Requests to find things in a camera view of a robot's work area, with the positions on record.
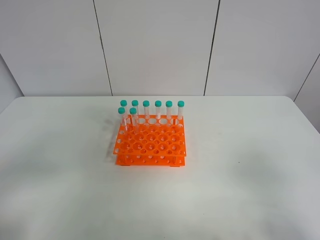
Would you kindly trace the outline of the green-capped test tube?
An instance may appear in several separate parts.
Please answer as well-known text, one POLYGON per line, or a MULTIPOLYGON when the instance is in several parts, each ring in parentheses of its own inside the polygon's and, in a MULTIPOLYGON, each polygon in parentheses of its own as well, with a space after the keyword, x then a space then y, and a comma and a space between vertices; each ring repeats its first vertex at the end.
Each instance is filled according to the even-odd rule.
POLYGON ((138 134, 140 130, 139 130, 139 115, 138 115, 137 109, 135 107, 131 107, 129 112, 131 115, 131 122, 132 122, 134 133, 138 134))

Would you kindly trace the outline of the orange test tube rack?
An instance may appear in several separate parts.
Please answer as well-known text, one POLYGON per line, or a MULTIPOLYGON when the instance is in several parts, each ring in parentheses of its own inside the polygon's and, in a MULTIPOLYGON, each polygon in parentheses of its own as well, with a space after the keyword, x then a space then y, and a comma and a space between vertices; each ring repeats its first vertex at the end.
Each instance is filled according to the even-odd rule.
POLYGON ((113 154, 120 166, 170 166, 185 165, 187 156, 184 119, 173 115, 167 122, 166 115, 146 120, 139 116, 138 127, 131 122, 119 127, 113 154))

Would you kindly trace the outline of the second row left tube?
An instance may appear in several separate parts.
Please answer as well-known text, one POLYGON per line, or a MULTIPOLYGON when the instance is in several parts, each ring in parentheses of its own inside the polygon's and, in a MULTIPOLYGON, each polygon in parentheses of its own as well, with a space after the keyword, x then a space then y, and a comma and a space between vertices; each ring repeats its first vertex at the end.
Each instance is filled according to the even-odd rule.
POLYGON ((121 127, 123 128, 123 131, 126 133, 128 131, 128 124, 127 124, 127 113, 124 107, 118 108, 118 113, 121 118, 121 127))

